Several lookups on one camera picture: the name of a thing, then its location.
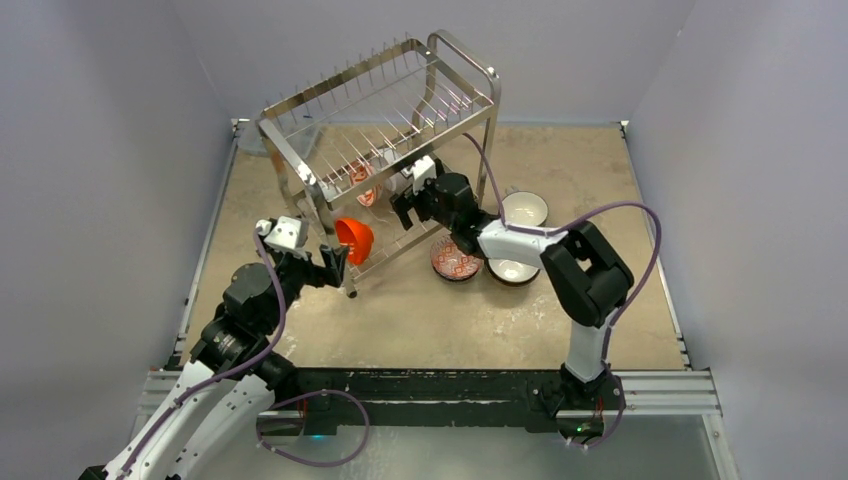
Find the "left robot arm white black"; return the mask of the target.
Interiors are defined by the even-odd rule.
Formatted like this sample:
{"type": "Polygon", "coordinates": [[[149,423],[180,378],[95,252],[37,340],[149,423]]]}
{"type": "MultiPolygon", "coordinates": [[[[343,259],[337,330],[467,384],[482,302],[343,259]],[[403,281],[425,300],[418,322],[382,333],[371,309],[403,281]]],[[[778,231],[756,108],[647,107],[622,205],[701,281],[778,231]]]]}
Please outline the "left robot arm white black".
{"type": "Polygon", "coordinates": [[[308,252],[259,249],[239,267],[190,359],[154,415],[130,443],[84,479],[189,479],[224,449],[230,435],[268,407],[284,409],[300,393],[296,367],[274,352],[288,307],[303,287],[341,285],[344,247],[308,252]]]}

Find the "orange diamond pattern bowl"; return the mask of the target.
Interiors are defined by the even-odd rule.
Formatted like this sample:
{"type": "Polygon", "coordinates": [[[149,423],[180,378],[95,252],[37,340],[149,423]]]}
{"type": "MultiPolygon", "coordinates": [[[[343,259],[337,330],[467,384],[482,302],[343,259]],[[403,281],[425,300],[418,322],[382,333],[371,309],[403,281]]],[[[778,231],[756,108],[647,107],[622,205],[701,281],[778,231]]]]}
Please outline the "orange diamond pattern bowl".
{"type": "Polygon", "coordinates": [[[449,235],[437,238],[430,247],[433,271],[450,282],[463,282],[477,275],[483,260],[463,253],[449,235]]]}

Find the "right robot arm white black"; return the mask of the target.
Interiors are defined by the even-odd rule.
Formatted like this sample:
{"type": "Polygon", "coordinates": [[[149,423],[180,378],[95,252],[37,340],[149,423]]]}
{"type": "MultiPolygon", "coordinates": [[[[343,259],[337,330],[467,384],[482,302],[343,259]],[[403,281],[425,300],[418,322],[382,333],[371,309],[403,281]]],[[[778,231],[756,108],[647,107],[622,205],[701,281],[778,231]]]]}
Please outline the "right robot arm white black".
{"type": "Polygon", "coordinates": [[[634,285],[634,276],[601,231],[589,221],[562,230],[512,225],[480,207],[469,180],[444,173],[410,186],[390,199],[404,229],[410,215],[446,228],[460,251],[487,260],[510,260],[546,273],[571,319],[569,351],[561,392],[584,407],[601,391],[604,346],[615,313],[634,285]]]}

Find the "stainless steel dish rack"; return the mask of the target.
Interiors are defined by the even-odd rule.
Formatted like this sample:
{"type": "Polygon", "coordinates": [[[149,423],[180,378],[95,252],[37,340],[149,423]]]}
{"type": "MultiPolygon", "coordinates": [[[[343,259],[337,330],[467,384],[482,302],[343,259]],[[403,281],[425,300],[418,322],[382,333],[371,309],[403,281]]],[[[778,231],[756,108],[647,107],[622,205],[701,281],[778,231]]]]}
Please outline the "stainless steel dish rack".
{"type": "Polygon", "coordinates": [[[256,125],[288,209],[307,218],[328,245],[338,244],[335,221],[344,216],[375,234],[369,258],[345,274],[346,295],[354,297],[361,280],[439,231],[432,221],[404,230],[384,186],[375,206],[358,203],[360,193],[391,176],[378,164],[380,150],[397,150],[401,157],[394,169],[402,170],[423,156],[440,158],[449,142],[481,128],[481,146],[490,151],[500,103],[495,67],[438,30],[425,40],[409,37],[386,45],[261,111],[256,125]],[[352,187],[349,174],[358,160],[371,162],[377,172],[352,187]],[[331,210],[319,181],[337,184],[344,204],[331,210]]]}

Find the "orange white floral bowl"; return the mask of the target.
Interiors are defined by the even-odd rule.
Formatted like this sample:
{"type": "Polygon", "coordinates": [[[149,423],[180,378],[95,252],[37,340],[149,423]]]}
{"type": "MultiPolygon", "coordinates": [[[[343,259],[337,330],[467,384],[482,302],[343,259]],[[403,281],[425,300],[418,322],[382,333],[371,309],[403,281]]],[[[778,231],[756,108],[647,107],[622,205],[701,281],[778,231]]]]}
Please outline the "orange white floral bowl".
{"type": "MultiPolygon", "coordinates": [[[[358,160],[353,166],[353,171],[349,174],[349,183],[352,187],[355,187],[371,178],[376,172],[377,169],[371,162],[358,160]]],[[[360,205],[370,208],[380,200],[383,190],[383,185],[377,183],[372,188],[360,193],[356,199],[360,205]]]]}

